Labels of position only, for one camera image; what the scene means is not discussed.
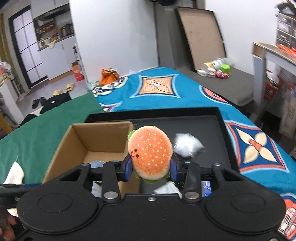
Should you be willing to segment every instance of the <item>kitchen cabinet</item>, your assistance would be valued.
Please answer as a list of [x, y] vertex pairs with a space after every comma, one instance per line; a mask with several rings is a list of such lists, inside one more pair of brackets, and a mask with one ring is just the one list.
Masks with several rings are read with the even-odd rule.
[[47, 47], [39, 52], [50, 80], [70, 70], [64, 55], [62, 42], [56, 43], [54, 48]]
[[72, 63], [75, 62], [75, 55], [74, 55], [74, 49], [76, 38], [75, 36], [72, 36], [70, 38], [64, 39], [62, 41], [62, 47], [64, 50], [66, 62], [68, 64], [69, 69], [72, 67]]
[[69, 0], [54, 0], [55, 7], [60, 7], [69, 3]]
[[50, 80], [71, 70], [72, 63], [75, 61], [73, 50], [75, 42], [76, 38], [72, 36], [55, 43], [53, 48], [47, 47], [39, 51]]
[[31, 0], [33, 18], [53, 10], [54, 8], [56, 7], [53, 0]]

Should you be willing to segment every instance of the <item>hamburger bun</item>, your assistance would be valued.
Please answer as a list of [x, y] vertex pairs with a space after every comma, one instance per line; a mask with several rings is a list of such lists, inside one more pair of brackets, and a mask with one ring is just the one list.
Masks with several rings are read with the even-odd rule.
[[136, 130], [128, 141], [128, 152], [134, 170], [144, 179], [159, 180], [170, 169], [172, 144], [167, 135], [154, 126]]

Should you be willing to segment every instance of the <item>orange box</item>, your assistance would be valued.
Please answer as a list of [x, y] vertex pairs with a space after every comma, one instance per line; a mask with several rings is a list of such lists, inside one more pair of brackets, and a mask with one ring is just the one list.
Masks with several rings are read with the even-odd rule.
[[80, 73], [80, 71], [79, 71], [79, 65], [78, 65], [77, 61], [72, 63], [72, 71], [74, 73], [74, 76], [75, 76], [77, 82], [84, 80], [83, 74]]

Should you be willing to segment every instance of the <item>floor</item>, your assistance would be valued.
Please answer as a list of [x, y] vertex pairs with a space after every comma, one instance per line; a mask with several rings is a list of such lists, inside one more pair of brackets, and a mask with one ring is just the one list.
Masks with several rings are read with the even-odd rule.
[[72, 99], [87, 93], [86, 82], [84, 80], [76, 82], [74, 75], [70, 75], [55, 83], [52, 83], [52, 84], [49, 83], [48, 85], [37, 90], [31, 95], [27, 95], [26, 97], [24, 97], [18, 104], [18, 107], [21, 113], [24, 115], [24, 117], [32, 113], [34, 110], [41, 107], [41, 104], [39, 104], [39, 106], [36, 109], [34, 110], [32, 109], [32, 103], [34, 99], [39, 99], [42, 96], [48, 99], [52, 97], [52, 94], [55, 90], [59, 90], [59, 89], [62, 89], [64, 93], [66, 89], [66, 85], [70, 83], [75, 83], [74, 89], [69, 92]]

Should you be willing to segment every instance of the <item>gray bench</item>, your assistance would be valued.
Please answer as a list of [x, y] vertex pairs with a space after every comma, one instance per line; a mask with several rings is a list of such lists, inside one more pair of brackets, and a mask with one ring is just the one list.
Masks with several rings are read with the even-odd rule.
[[230, 78], [221, 80], [202, 77], [192, 71], [189, 64], [191, 56], [186, 54], [185, 49], [187, 40], [182, 38], [175, 10], [159, 4], [155, 8], [160, 66], [179, 71], [238, 107], [253, 101], [254, 77], [251, 74], [231, 68]]

